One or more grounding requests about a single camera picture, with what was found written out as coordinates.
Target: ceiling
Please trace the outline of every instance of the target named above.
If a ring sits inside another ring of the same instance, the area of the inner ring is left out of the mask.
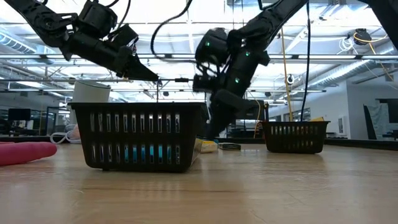
[[[100,3],[107,5],[113,0],[101,0]],[[47,6],[57,13],[80,12],[85,0],[49,0]],[[161,78],[193,78],[198,73],[195,66],[189,63],[164,63],[150,58],[150,37],[156,27],[164,20],[178,14],[186,4],[186,0],[132,0],[129,14],[125,23],[140,35],[137,43],[137,52],[141,56],[142,63],[147,65],[153,72],[158,73]],[[123,0],[117,3],[112,9],[121,20],[127,6],[127,1]],[[31,46],[33,49],[40,49],[44,43],[38,38],[35,32],[30,28],[26,21],[4,1],[0,1],[2,14],[0,15],[0,34],[6,33],[13,36],[21,43]],[[188,11],[182,17],[172,21],[171,24],[164,26],[155,42],[155,51],[160,54],[186,54],[186,57],[192,57],[195,49],[201,40],[201,37],[209,29],[214,27],[224,27],[227,29],[237,29],[242,27],[248,20],[260,12],[258,6],[253,4],[241,4],[236,1],[233,7],[225,0],[193,0]],[[355,45],[355,52],[349,46],[349,41],[343,42],[348,33],[353,34],[357,28],[366,28],[374,39],[384,38],[386,33],[381,27],[372,10],[365,4],[355,2],[355,4],[331,6],[328,1],[316,1],[311,4],[310,18],[312,20],[312,49],[311,54],[320,55],[346,55],[346,54],[370,54],[369,46]],[[286,54],[307,54],[307,14],[305,8],[300,10],[284,26],[284,39]],[[389,42],[388,38],[375,43],[377,47]],[[58,49],[46,50],[48,53],[59,54]],[[274,39],[267,49],[269,54],[282,54],[282,39]],[[0,45],[2,54],[21,54],[20,52]],[[29,79],[48,77],[54,80],[67,80],[71,77],[77,79],[95,79],[111,85],[115,89],[134,90],[131,92],[120,92],[119,95],[126,101],[153,101],[156,98],[156,92],[144,90],[153,90],[155,85],[148,82],[115,82],[116,76],[105,68],[94,67],[92,63],[85,60],[76,59],[70,63],[60,59],[54,60],[53,64],[46,65],[38,60],[26,60],[21,58],[7,59],[7,62],[14,65],[23,66],[32,71],[33,74],[25,75]],[[341,62],[313,62],[310,65],[311,75],[319,76],[326,71],[335,68]],[[288,74],[293,74],[298,80],[306,71],[305,60],[296,63],[288,63],[286,66]],[[283,88],[285,67],[283,60],[273,61],[267,67],[259,66],[252,80],[252,89],[279,90]],[[13,84],[13,88],[26,88],[18,83]],[[43,83],[49,88],[55,85],[59,88],[72,89],[73,85],[66,82],[62,83]],[[160,99],[167,100],[204,100],[202,93],[192,93],[189,89],[192,83],[168,82],[163,87],[169,91],[169,96],[160,94]],[[69,92],[59,93],[62,96],[70,95]],[[264,92],[252,92],[249,97],[265,98]]]

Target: wall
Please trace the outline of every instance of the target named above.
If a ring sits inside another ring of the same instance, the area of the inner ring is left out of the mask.
[[[32,110],[46,111],[48,106],[59,106],[59,100],[52,96],[42,96],[28,92],[28,97],[19,93],[0,93],[0,109],[30,108]]]
[[[348,97],[346,82],[339,83],[338,87],[326,88],[326,93],[311,93],[307,96],[306,108],[311,110],[311,118],[323,117],[330,121],[327,132],[338,133],[338,118],[346,118],[346,136],[350,138]],[[302,102],[293,101],[292,111],[301,110]],[[283,115],[289,112],[288,106],[278,106],[270,109],[270,117]]]
[[[363,105],[374,106],[377,99],[398,98],[398,90],[387,85],[348,85],[349,125],[352,139],[368,139]]]

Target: black plastic basket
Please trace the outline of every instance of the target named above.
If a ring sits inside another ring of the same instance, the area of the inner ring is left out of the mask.
[[[328,123],[328,121],[263,122],[267,149],[277,153],[320,153],[323,150]]]
[[[92,168],[185,172],[200,153],[204,103],[70,103]]]

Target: desk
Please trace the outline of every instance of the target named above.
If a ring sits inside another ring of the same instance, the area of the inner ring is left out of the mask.
[[[80,146],[0,167],[1,223],[396,223],[398,153],[203,154],[186,174],[102,172]]]

